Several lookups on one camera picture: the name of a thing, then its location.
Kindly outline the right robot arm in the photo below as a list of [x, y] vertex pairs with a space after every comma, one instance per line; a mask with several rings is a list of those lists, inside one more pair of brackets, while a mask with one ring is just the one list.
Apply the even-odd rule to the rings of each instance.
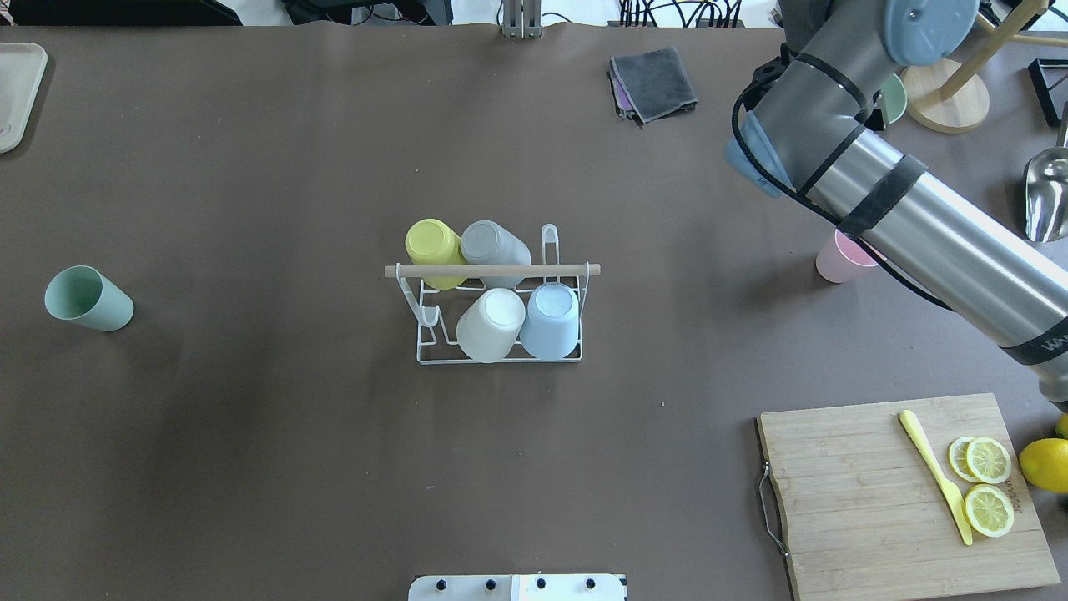
[[957, 49], [975, 1], [783, 1], [784, 66], [733, 104], [726, 159], [900, 267], [1065, 410], [1065, 270], [866, 129], [874, 96], [904, 66]]

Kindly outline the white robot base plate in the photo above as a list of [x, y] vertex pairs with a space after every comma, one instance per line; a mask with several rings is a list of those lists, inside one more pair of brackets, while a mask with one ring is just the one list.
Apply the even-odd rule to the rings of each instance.
[[627, 600], [625, 575], [530, 573], [424, 575], [409, 587], [408, 600]]

